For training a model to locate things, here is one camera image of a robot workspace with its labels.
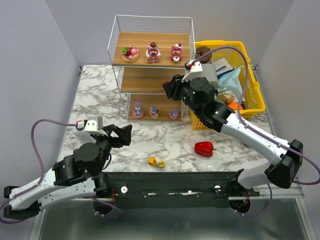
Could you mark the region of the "purple bunny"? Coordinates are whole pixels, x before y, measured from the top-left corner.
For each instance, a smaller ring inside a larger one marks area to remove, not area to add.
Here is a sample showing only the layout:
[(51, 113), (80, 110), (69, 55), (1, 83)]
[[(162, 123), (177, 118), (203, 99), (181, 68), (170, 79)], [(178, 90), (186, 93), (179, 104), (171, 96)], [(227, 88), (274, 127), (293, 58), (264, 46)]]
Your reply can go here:
[(135, 119), (141, 119), (145, 115), (145, 112), (143, 111), (143, 109), (141, 107), (142, 101), (135, 99), (134, 103), (135, 103), (135, 107), (133, 109), (132, 116)]

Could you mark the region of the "purple bunny figure toy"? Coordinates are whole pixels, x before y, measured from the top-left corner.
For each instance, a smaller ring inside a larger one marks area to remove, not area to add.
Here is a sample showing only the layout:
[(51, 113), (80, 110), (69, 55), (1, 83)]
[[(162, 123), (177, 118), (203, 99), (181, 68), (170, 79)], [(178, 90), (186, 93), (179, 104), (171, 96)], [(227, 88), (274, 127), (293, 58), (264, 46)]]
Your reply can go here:
[(168, 117), (175, 121), (178, 120), (180, 117), (180, 113), (181, 113), (181, 109), (180, 108), (176, 108), (176, 109), (172, 109), (168, 112)]

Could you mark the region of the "purple bunny donut toy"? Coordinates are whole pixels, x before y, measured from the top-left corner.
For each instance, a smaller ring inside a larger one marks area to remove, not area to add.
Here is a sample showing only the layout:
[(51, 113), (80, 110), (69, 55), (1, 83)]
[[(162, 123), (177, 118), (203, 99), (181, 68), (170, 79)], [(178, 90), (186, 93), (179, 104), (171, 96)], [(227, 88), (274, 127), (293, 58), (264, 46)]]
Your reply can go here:
[(149, 115), (151, 118), (156, 119), (159, 117), (159, 110), (156, 107), (151, 106), (149, 109)]

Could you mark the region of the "pink bear cake toy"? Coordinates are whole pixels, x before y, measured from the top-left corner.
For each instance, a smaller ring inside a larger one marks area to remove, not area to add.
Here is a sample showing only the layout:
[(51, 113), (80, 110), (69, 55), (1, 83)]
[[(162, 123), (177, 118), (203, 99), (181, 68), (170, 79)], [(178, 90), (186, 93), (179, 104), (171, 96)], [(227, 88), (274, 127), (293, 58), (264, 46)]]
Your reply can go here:
[(170, 60), (174, 63), (178, 63), (182, 60), (182, 44), (176, 43), (174, 46), (171, 47), (171, 55)]

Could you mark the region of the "pink bear strawberry toy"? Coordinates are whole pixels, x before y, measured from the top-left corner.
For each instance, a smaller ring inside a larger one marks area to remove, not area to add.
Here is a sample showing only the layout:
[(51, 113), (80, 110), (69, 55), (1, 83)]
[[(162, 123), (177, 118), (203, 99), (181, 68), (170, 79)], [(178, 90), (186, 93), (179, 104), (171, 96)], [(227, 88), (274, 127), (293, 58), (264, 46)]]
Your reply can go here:
[(159, 63), (160, 62), (160, 57), (161, 53), (160, 50), (158, 49), (158, 45), (156, 42), (151, 42), (145, 52), (146, 58), (147, 58), (147, 63), (152, 64), (152, 63)]

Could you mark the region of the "pink strawberry cake toy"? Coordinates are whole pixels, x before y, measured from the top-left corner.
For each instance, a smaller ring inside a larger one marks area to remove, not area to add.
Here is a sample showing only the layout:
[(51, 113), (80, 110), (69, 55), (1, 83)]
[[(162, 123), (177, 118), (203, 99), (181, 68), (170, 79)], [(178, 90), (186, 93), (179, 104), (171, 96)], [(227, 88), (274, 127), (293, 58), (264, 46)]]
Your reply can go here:
[(135, 46), (130, 46), (130, 47), (123, 47), (121, 49), (122, 53), (122, 59), (126, 63), (134, 63), (139, 59), (139, 49), (136, 48)]

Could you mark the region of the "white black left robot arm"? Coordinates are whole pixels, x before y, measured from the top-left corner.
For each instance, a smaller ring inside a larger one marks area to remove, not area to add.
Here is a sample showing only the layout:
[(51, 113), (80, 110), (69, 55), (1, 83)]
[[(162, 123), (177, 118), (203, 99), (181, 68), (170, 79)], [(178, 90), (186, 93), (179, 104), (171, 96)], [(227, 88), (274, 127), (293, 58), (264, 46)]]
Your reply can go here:
[(35, 217), (48, 206), (81, 197), (100, 197), (107, 193), (110, 178), (103, 172), (113, 148), (131, 144), (132, 125), (100, 126), (94, 120), (81, 120), (73, 134), (81, 146), (55, 163), (43, 176), (24, 185), (7, 186), (3, 216), (10, 224)]

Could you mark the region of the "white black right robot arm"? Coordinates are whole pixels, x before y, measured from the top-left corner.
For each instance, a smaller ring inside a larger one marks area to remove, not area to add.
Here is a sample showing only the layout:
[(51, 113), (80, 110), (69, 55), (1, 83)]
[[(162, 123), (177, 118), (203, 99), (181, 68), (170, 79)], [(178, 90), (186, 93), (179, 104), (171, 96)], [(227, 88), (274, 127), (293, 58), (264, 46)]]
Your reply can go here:
[(183, 81), (176, 74), (162, 85), (168, 99), (183, 101), (209, 129), (231, 136), (253, 148), (268, 160), (267, 164), (238, 172), (236, 182), (244, 189), (264, 184), (291, 187), (302, 165), (303, 144), (278, 138), (251, 124), (232, 108), (215, 99), (215, 89), (205, 77)]

